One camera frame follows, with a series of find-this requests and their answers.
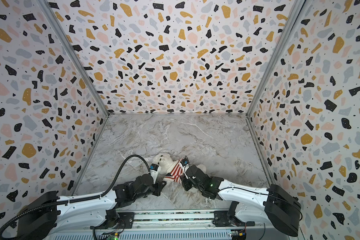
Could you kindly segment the red white striped knit sweater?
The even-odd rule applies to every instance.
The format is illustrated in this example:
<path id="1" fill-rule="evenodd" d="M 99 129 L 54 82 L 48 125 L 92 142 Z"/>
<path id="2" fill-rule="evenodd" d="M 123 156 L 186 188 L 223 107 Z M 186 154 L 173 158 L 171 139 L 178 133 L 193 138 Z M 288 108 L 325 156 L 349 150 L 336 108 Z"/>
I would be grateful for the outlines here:
<path id="1" fill-rule="evenodd" d="M 167 174 L 164 176 L 163 180 L 167 183 L 169 182 L 175 182 L 178 184 L 182 183 L 182 176 L 184 175 L 182 167 L 180 165 L 180 160 L 174 162 L 167 172 Z"/>

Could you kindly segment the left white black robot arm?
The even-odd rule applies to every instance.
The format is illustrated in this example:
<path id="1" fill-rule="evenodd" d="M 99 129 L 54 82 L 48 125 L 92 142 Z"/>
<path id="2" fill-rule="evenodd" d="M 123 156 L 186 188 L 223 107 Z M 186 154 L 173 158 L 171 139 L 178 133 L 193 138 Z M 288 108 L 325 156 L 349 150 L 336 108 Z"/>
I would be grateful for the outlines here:
<path id="1" fill-rule="evenodd" d="M 117 210 L 137 199 L 159 196 L 166 182 L 154 182 L 149 174 L 116 185 L 105 195 L 58 196 L 56 191 L 43 194 L 20 213 L 19 240 L 42 240 L 60 231 L 94 227 L 108 229 L 120 219 Z"/>

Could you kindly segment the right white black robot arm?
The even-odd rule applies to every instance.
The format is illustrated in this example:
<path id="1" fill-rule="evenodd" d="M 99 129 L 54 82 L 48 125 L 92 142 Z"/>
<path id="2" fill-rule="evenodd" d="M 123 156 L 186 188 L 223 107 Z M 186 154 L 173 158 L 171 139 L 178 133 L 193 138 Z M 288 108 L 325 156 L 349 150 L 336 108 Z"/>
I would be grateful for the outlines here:
<path id="1" fill-rule="evenodd" d="M 233 225 L 258 222 L 272 224 L 279 232 L 297 237 L 302 220 L 301 204 L 280 186 L 253 188 L 220 177 L 210 177 L 197 166 L 185 167 L 179 177 L 183 188 L 201 192 L 210 200 L 230 201 L 228 219 Z"/>

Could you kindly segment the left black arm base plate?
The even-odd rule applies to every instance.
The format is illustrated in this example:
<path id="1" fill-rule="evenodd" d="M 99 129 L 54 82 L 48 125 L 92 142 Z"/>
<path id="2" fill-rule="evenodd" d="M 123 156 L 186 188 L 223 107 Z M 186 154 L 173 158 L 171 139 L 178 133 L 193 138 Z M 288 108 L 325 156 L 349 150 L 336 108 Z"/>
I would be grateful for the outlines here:
<path id="1" fill-rule="evenodd" d="M 95 229 L 131 229 L 135 218 L 134 212 L 106 211 L 105 221 Z"/>

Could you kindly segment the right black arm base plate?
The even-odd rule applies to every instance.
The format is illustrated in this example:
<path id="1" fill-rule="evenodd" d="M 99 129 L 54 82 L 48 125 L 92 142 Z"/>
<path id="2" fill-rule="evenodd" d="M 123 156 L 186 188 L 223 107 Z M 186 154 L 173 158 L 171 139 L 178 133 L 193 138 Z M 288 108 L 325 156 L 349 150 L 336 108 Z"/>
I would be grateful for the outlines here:
<path id="1" fill-rule="evenodd" d="M 230 211 L 214 211 L 213 225 L 215 227 L 253 227 L 255 222 L 242 222 Z"/>

